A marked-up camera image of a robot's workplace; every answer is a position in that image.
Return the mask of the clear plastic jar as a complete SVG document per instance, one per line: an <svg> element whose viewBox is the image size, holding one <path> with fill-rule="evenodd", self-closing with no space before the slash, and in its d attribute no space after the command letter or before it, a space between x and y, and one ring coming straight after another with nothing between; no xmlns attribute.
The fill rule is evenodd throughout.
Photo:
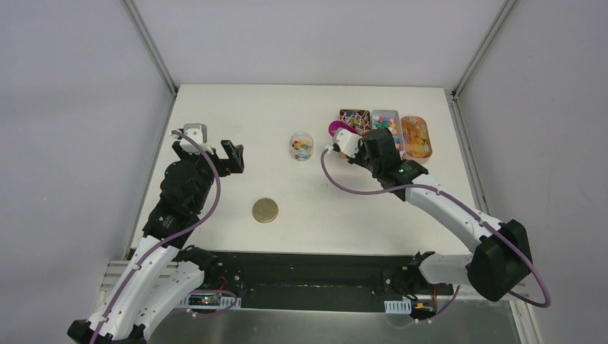
<svg viewBox="0 0 608 344"><path fill-rule="evenodd" d="M294 133L290 138L290 156L296 161L307 161L313 154L313 138L304 132Z"/></svg>

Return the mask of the magenta plastic scoop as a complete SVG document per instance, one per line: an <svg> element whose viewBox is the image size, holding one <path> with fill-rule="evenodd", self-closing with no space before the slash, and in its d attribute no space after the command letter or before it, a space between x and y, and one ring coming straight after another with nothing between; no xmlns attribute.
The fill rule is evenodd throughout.
<svg viewBox="0 0 608 344"><path fill-rule="evenodd" d="M333 122L331 122L328 126L328 132L330 136L334 136L340 129L345 129L351 133L355 133L357 134L357 130L353 127L351 127L350 125L340 121L340 120L334 120Z"/></svg>

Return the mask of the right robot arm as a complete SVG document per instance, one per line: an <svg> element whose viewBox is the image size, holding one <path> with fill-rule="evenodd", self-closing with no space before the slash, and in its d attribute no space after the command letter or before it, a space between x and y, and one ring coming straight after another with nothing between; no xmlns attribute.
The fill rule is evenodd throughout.
<svg viewBox="0 0 608 344"><path fill-rule="evenodd" d="M333 146L350 164L370 171L385 191L423 210L468 249L468 254L417 254L407 274L413 292L426 293L435 284L468 285L485 299L498 301L531 273L525 227L515 219L489 216L451 195L424 166L401 159L387 129L363 136L339 129Z"/></svg>

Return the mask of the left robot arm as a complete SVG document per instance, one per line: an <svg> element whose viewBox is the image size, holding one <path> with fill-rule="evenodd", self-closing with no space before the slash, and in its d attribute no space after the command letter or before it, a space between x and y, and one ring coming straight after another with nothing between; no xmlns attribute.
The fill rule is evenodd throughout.
<svg viewBox="0 0 608 344"><path fill-rule="evenodd" d="M178 160L167 166L158 203L143 227L143 236L118 282L89 318L75 320L67 334L76 343L147 343L154 330L197 287L210 290L219 271L217 258L187 248L192 231L207 220L201 211L219 179L244 171L244 148L222 140L226 158L193 138L172 144Z"/></svg>

